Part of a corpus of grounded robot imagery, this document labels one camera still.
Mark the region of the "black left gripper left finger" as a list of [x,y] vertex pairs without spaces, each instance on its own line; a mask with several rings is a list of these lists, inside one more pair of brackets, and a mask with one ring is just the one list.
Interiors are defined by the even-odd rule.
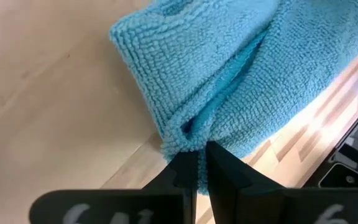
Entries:
[[56,190],[29,210],[30,224],[195,224],[197,152],[181,152],[141,189]]

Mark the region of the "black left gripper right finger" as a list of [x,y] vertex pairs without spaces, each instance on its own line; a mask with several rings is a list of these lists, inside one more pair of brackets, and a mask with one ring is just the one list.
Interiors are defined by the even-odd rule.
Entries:
[[216,142],[206,161],[216,224],[358,224],[358,189],[286,188]]

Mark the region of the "blue microfiber towel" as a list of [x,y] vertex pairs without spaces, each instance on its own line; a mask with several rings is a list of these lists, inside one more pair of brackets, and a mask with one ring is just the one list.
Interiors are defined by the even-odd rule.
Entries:
[[133,74],[162,152],[250,154],[358,56],[358,0],[155,0],[109,38]]

